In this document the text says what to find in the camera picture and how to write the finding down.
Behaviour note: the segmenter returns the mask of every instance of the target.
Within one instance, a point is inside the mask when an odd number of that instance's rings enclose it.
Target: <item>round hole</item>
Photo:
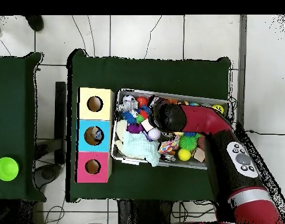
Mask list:
[[[97,127],[89,127],[84,133],[84,140],[90,145],[99,145],[104,139],[103,131]]]
[[[92,96],[88,99],[87,105],[88,105],[88,109],[90,111],[97,112],[97,111],[100,111],[102,109],[103,102],[102,102],[100,97]]]
[[[85,170],[89,173],[89,174],[97,174],[100,172],[101,169],[101,164],[100,162],[98,162],[97,160],[89,160],[86,164],[85,164]]]

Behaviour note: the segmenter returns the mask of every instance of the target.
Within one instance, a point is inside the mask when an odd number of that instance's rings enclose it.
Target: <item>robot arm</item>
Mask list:
[[[202,132],[217,219],[236,224],[283,224],[258,170],[232,131],[212,108],[158,100],[149,122],[163,132]]]

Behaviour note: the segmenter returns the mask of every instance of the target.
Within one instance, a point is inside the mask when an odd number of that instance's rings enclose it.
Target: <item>green spiky ball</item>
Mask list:
[[[138,115],[137,118],[136,118],[136,123],[137,124],[140,124],[141,122],[143,122],[145,119],[142,115]]]
[[[197,139],[201,137],[201,135],[198,133],[195,136],[181,136],[179,141],[179,146],[181,149],[186,149],[188,151],[192,151],[197,146]]]

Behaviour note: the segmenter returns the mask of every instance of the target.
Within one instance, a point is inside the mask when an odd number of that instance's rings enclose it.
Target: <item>yellow box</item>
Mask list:
[[[110,89],[81,87],[79,118],[81,120],[112,120],[114,93]]]

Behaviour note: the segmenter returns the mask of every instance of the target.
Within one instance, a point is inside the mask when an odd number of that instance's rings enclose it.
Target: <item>light blue cloth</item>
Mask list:
[[[157,166],[160,158],[158,153],[158,141],[149,142],[142,132],[132,134],[128,131],[123,135],[123,153],[128,156],[141,156],[152,164],[152,167]]]

